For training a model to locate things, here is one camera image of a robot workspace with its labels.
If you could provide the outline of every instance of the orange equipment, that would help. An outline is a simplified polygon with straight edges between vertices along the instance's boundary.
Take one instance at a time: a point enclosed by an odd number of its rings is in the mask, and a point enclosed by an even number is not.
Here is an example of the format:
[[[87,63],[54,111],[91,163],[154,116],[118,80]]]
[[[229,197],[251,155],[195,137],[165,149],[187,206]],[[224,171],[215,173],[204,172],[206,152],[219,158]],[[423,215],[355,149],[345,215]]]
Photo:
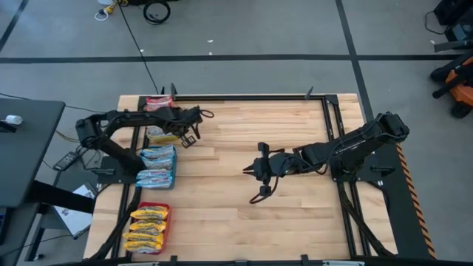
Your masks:
[[[470,113],[473,106],[473,52],[434,70],[430,77],[434,81],[443,82],[443,86],[432,94],[435,99],[447,92],[452,93],[456,101],[451,109],[454,117],[463,118]]]

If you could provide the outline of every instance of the wooden tabletop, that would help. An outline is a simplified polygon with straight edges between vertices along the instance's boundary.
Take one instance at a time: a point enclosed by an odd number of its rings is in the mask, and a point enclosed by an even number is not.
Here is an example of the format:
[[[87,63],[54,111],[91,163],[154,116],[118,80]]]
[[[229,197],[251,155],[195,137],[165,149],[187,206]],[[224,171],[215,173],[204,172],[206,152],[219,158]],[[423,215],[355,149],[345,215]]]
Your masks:
[[[136,110],[138,95],[120,97],[118,109]],[[347,132],[364,124],[355,94],[338,100]],[[256,144],[272,149],[325,142],[327,132],[319,101],[209,101],[177,102],[200,105],[215,114],[200,124],[202,139],[189,149],[177,145],[174,190],[144,190],[141,201],[168,203],[173,222],[166,251],[159,256],[134,254],[134,261],[348,259],[347,241],[335,183],[326,176],[303,174],[281,179],[269,199],[250,205],[260,182],[242,174],[259,157]],[[133,129],[120,129],[113,139],[129,147]],[[144,129],[140,130],[141,147]],[[396,253],[383,194],[365,183],[358,192],[364,218],[373,233]],[[117,222],[122,185],[111,185],[98,197],[84,257],[94,254]],[[134,189],[130,189],[129,200]],[[358,253],[358,229],[353,225]]]

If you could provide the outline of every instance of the red snack bag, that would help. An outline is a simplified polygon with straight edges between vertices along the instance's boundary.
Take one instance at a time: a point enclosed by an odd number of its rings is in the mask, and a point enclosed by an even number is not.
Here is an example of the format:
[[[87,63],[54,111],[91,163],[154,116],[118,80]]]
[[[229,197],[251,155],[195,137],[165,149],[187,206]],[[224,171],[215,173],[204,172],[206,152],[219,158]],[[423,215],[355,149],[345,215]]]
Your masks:
[[[160,107],[170,106],[174,107],[174,101],[172,101],[171,96],[166,96],[162,98],[151,98],[147,97],[145,111],[156,111]]]

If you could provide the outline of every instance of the concrete floor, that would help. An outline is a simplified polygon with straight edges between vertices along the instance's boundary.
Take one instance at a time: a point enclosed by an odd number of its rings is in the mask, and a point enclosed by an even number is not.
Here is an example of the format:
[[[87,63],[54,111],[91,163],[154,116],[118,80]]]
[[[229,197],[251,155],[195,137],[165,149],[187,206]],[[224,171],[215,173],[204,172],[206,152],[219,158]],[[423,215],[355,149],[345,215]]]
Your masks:
[[[423,16],[438,0],[343,0],[358,55],[429,55],[432,41],[445,41],[423,28]],[[0,35],[21,0],[0,0]],[[150,55],[348,55],[333,0],[181,0],[171,2],[171,18],[147,24],[138,7],[124,8],[143,54]],[[7,39],[2,58],[138,56],[119,10],[105,22],[93,16],[96,0],[30,1]],[[430,27],[441,30],[434,17]],[[431,98],[437,88],[429,73],[447,61],[361,61],[374,113],[398,113],[410,127],[404,152],[439,259],[473,261],[473,219],[468,144],[473,116],[449,115],[452,100]],[[358,93],[350,60],[259,60],[151,62],[158,87],[174,82],[180,94],[194,93]],[[142,63],[0,64],[0,92],[62,100],[96,110],[116,107],[119,95],[153,94]],[[59,124],[75,136],[74,123],[88,112],[67,109]],[[75,148],[56,136],[45,160],[53,164]],[[52,182],[41,167],[37,179]],[[67,232],[47,231],[44,238]],[[78,261],[86,235],[45,242],[47,257],[19,265]]]

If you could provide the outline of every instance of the desk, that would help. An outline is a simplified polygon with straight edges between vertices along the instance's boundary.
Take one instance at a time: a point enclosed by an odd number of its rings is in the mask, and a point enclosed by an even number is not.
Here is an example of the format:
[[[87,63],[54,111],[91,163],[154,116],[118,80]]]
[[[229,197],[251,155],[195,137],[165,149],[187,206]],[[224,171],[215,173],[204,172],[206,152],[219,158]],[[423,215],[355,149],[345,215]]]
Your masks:
[[[308,254],[310,259],[350,257],[337,188],[330,174],[287,176],[276,193],[258,205],[250,205],[248,200],[257,193],[260,183],[242,174],[242,169],[259,157],[259,141],[270,144],[272,149],[289,150],[328,141],[320,101],[238,100],[239,96],[219,100],[219,96],[205,95],[213,99],[206,101],[178,96],[178,106],[198,104],[214,112],[215,117],[200,124],[202,139],[194,146],[177,147],[174,190],[143,190],[141,201],[165,202],[174,208],[173,223],[163,254],[134,254],[134,261],[168,261],[171,255],[177,255],[180,261],[299,260],[301,254]],[[345,131],[363,125],[357,96],[337,96]],[[138,101],[136,95],[122,96],[118,108],[136,110]],[[330,109],[335,125],[333,112]],[[132,132],[133,129],[121,129],[113,138],[129,147]],[[143,133],[144,129],[140,129],[138,147]],[[84,258],[98,250],[115,225],[122,187],[111,185],[98,197]],[[384,246],[396,253],[383,194],[365,183],[358,183],[357,187],[366,223]],[[129,193],[130,200],[133,187]],[[353,222],[352,227],[361,253]],[[125,255],[123,248],[119,255]]]
[[[65,104],[51,100],[0,98],[0,119],[20,115],[23,123],[15,133],[0,133],[0,206],[12,208],[1,265],[15,265],[41,204],[92,212],[94,201],[35,180]]]

